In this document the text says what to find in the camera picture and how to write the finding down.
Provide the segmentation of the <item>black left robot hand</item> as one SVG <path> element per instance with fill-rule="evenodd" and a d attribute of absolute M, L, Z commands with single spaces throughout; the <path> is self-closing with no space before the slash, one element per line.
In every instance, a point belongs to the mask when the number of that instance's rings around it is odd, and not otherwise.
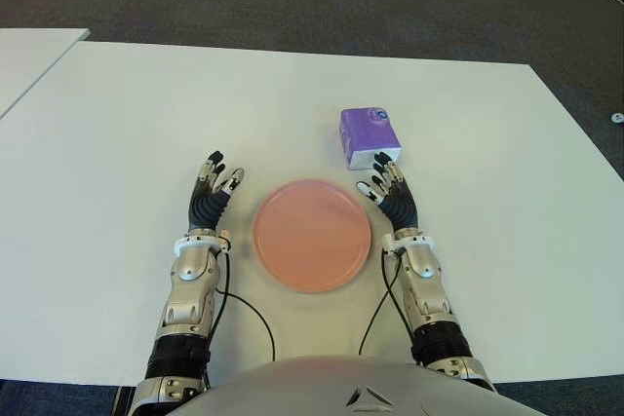
<path fill-rule="evenodd" d="M 219 178 L 226 168 L 224 155 L 214 151 L 200 167 L 188 206 L 189 230 L 215 230 L 232 194 L 241 185 L 245 172 L 234 169 L 221 182 Z"/>

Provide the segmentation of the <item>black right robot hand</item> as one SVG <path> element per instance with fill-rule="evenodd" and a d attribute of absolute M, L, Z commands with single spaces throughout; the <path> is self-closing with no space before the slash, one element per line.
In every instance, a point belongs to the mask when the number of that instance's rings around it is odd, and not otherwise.
<path fill-rule="evenodd" d="M 386 216 L 394 231 L 418 228 L 418 212 L 408 182 L 394 160 L 379 152 L 373 156 L 371 183 L 358 181 L 357 189 Z"/>

